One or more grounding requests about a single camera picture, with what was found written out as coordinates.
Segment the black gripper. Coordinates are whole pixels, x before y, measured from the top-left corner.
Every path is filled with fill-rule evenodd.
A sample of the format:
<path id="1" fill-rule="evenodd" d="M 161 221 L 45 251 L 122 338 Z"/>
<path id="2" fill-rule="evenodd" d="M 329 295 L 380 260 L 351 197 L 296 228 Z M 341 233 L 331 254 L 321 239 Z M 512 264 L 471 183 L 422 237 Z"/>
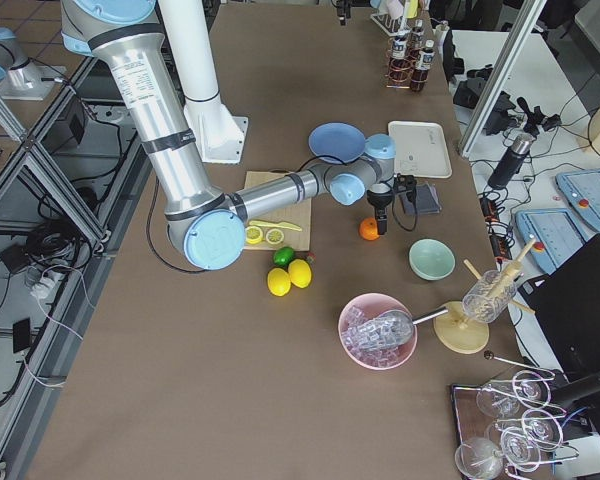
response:
<path id="1" fill-rule="evenodd" d="M 393 187 L 385 183 L 377 183 L 366 192 L 367 201 L 374 208 L 376 231 L 378 236 L 387 232 L 387 210 L 393 203 Z"/>

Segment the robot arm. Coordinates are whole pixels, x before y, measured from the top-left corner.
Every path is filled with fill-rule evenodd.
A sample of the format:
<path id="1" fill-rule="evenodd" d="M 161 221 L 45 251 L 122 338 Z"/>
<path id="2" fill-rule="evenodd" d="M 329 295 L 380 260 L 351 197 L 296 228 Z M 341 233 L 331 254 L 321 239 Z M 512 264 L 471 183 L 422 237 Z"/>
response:
<path id="1" fill-rule="evenodd" d="M 236 261 L 248 220 L 323 193 L 349 205 L 390 186 L 391 159 L 361 154 L 319 162 L 226 193 L 209 163 L 240 161 L 248 121 L 223 104 L 203 6 L 198 1 L 65 1 L 65 47 L 110 69 L 167 204 L 167 234 L 188 272 Z"/>

